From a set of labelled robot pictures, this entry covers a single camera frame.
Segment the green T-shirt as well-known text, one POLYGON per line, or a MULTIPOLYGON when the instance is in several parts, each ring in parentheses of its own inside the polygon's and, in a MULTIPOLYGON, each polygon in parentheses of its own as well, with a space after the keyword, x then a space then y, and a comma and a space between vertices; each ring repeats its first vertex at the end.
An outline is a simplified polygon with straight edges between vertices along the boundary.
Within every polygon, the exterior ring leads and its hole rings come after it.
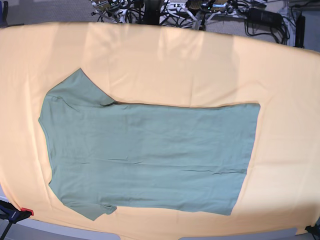
POLYGON ((241 191, 260 105, 120 103, 79 69, 45 95, 39 123, 49 187, 95 220, 118 207, 228 216, 241 191))

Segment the yellow tablecloth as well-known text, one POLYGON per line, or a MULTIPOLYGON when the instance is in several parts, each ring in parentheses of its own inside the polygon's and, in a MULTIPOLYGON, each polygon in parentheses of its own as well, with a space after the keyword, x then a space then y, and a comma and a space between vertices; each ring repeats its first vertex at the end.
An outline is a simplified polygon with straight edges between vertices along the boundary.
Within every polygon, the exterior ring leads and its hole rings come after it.
POLYGON ((0 185, 34 219, 177 240, 295 228, 320 216, 320 55, 229 34, 99 22, 44 23, 0 31, 0 185), (77 69, 120 102, 217 107, 258 103, 256 140, 229 216, 120 207, 91 221, 49 188, 38 118, 46 93, 77 69))

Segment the black column base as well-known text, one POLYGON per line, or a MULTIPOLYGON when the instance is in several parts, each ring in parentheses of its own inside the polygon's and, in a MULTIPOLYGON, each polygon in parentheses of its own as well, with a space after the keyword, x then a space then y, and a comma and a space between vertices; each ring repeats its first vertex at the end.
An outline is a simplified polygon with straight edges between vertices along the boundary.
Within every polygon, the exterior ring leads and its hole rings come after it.
POLYGON ((144 14, 142 23, 144 25, 158 26, 160 23, 161 0, 144 0, 144 14))

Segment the white power strip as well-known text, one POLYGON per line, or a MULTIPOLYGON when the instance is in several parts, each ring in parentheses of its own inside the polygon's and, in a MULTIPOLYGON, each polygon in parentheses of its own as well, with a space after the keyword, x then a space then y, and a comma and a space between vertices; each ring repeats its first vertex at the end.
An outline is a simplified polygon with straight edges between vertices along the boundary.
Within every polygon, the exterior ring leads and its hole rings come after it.
POLYGON ((226 9, 226 0, 165 0, 160 8, 159 25, 204 31, 207 21, 226 9))

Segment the black power adapter box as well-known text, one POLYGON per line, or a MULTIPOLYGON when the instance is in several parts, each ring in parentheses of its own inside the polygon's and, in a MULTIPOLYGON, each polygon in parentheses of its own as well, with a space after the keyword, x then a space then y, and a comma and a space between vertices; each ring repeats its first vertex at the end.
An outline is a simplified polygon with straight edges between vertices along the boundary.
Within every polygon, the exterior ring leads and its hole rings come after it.
POLYGON ((250 23, 271 28, 280 28, 283 23, 283 17, 281 14, 257 8, 250 8, 247 11, 246 19, 250 23))

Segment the blue clamp with red tip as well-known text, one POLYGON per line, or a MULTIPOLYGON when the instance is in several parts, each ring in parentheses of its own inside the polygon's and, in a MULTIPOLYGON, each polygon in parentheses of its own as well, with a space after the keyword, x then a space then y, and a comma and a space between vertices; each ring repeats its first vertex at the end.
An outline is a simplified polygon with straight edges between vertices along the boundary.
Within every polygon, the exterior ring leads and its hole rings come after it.
POLYGON ((15 208, 15 206, 9 202, 0 201, 0 219, 7 220, 8 224, 4 229, 0 240, 4 240, 11 226, 22 220, 28 219, 34 216, 34 211, 27 208, 21 208, 21 210, 15 208))

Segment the black clamp right corner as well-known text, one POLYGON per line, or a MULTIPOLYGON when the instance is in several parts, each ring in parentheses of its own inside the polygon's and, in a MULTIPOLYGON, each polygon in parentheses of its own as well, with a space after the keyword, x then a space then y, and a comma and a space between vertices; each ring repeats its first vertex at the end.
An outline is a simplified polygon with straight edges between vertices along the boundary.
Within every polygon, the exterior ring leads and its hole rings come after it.
POLYGON ((312 235, 314 240, 320 240, 320 219, 317 220, 315 225, 306 226, 305 230, 312 235))

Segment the black table leg post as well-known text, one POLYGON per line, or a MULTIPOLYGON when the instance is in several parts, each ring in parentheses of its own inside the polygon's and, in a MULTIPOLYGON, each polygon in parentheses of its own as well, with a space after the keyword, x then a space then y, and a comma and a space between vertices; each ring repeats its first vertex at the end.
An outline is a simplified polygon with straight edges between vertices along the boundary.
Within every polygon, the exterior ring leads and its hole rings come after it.
POLYGON ((295 23, 295 47, 304 49, 306 18, 300 14, 295 23))

